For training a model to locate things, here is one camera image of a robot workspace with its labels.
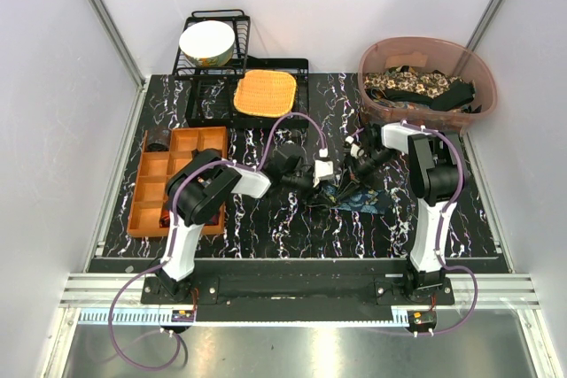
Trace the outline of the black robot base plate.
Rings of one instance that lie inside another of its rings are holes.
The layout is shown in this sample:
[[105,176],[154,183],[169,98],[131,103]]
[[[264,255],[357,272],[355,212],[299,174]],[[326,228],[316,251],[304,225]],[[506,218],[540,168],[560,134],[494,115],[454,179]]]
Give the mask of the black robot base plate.
[[170,294],[156,277],[143,283],[144,305],[218,305],[235,299],[284,300],[322,297],[352,299],[371,305],[450,306],[455,303],[452,284],[446,280],[436,291],[409,296],[399,276],[369,274],[225,274],[194,275]]

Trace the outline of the blue floral patterned tie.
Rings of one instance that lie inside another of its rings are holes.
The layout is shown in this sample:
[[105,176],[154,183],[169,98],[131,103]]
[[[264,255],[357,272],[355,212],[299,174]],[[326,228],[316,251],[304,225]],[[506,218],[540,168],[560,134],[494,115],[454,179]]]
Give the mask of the blue floral patterned tie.
[[383,190],[366,187],[340,190],[335,186],[326,186],[313,194],[307,205],[312,208],[384,215],[392,207],[393,201]]

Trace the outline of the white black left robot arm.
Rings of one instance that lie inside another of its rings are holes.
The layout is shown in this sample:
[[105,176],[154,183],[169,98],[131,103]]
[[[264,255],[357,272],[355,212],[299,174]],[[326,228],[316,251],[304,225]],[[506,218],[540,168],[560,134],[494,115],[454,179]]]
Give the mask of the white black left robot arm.
[[215,149],[194,150],[188,165],[167,181],[165,211],[169,217],[166,252],[156,276],[160,293],[174,304],[191,292],[198,240],[232,195],[260,199],[283,186],[310,193],[315,167],[299,155],[275,151],[262,167],[229,161]]

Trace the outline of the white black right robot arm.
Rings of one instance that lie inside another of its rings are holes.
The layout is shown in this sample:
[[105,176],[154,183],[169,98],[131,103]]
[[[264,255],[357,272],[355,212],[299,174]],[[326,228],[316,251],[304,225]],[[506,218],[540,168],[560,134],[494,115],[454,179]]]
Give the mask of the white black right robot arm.
[[457,199],[468,180],[458,134],[403,120],[364,127],[345,139],[346,164],[358,181],[397,153],[408,157],[409,185],[417,199],[414,245],[403,275],[403,296],[421,304],[446,278],[444,246]]

